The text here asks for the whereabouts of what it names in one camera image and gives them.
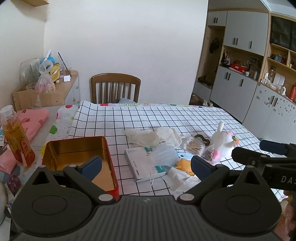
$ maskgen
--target cabinet handle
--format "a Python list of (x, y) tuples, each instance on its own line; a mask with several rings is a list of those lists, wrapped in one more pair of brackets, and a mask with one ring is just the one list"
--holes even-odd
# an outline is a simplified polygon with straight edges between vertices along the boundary
[(271, 100), (271, 103), (270, 103), (270, 104), (272, 104), (272, 102), (274, 101), (274, 98), (275, 98), (275, 96), (273, 95), (273, 96), (272, 96), (272, 100)]
[(277, 100), (278, 100), (278, 98), (276, 98), (276, 101), (275, 101), (275, 103), (274, 103), (274, 106), (273, 106), (273, 107), (275, 107), (275, 106), (276, 106)]

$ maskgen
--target pink cloth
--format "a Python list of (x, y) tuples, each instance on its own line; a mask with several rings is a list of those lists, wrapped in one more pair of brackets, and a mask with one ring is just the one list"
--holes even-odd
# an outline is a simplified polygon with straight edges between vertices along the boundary
[[(34, 138), (48, 115), (49, 111), (46, 108), (37, 110), (24, 109), (17, 112), (17, 116), (22, 123), (22, 127), (29, 141)], [(17, 161), (8, 144), (5, 142), (4, 147), (0, 149), (0, 170), (11, 174), (16, 164)]]

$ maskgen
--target wooden chair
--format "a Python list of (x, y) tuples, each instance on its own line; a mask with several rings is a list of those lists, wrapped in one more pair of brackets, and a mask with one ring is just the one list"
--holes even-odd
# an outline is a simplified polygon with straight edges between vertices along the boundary
[[(96, 83), (99, 83), (100, 103), (97, 103)], [(94, 75), (91, 78), (92, 102), (94, 104), (104, 104), (108, 102), (112, 103), (115, 101), (115, 97), (116, 97), (116, 101), (119, 101), (122, 85), (123, 85), (122, 97), (125, 98), (126, 84), (129, 84), (127, 98), (131, 99), (131, 89), (132, 89), (132, 84), (134, 84), (135, 92), (134, 92), (133, 100), (134, 102), (138, 102), (140, 84), (141, 84), (141, 80), (139, 78), (129, 74), (118, 74), (118, 73), (105, 73), (105, 74)]]

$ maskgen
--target black grid pattern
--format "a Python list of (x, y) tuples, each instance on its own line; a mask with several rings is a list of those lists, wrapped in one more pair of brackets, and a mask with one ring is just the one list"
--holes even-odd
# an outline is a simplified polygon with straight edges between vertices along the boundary
[[(155, 106), (100, 106), (88, 101), (83, 101), (76, 113), (69, 138), (105, 136), (108, 142), (113, 161), (120, 194), (128, 195), (174, 195), (162, 178), (154, 180), (151, 192), (150, 181), (136, 183), (129, 169), (124, 150), (133, 148), (124, 130), (126, 128), (150, 129), (160, 126), (175, 128), (180, 133), (190, 133), (192, 136), (201, 134), (210, 139), (218, 128), (218, 123), (224, 122), (224, 130), (232, 131), (239, 139), (239, 146), (249, 150), (272, 154), (261, 151), (260, 141), (245, 129), (230, 114), (219, 108), (183, 107), (170, 105)], [(222, 164), (232, 170), (242, 170), (243, 165), (233, 161), (230, 157), (223, 158)], [(283, 196), (282, 190), (273, 189), (278, 199)]]

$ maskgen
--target orange juice bottle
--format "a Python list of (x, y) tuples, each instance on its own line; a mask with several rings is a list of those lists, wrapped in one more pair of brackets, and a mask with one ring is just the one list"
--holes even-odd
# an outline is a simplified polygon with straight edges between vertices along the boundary
[(24, 167), (29, 167), (35, 160), (35, 153), (30, 146), (20, 119), (12, 105), (3, 107), (0, 114), (2, 129), (15, 159)]

